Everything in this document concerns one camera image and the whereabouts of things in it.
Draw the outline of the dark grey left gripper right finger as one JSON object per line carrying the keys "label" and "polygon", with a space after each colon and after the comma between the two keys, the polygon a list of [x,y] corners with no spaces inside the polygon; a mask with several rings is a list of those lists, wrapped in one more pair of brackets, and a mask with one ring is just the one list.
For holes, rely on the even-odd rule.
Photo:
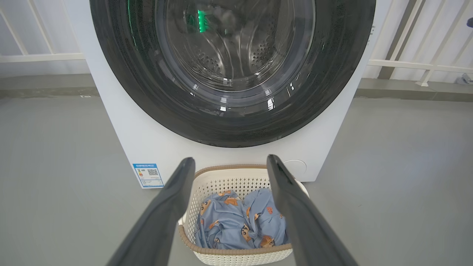
{"label": "dark grey left gripper right finger", "polygon": [[353,256],[282,160],[271,154],[266,164],[274,203],[286,219],[296,264],[356,266]]}

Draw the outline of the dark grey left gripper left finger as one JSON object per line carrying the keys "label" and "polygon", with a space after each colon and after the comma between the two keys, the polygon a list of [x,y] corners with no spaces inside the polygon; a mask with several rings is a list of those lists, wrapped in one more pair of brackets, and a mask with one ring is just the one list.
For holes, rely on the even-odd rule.
{"label": "dark grey left gripper left finger", "polygon": [[187,210],[195,160],[184,158],[164,188],[150,202],[108,266],[167,266],[179,219]]}

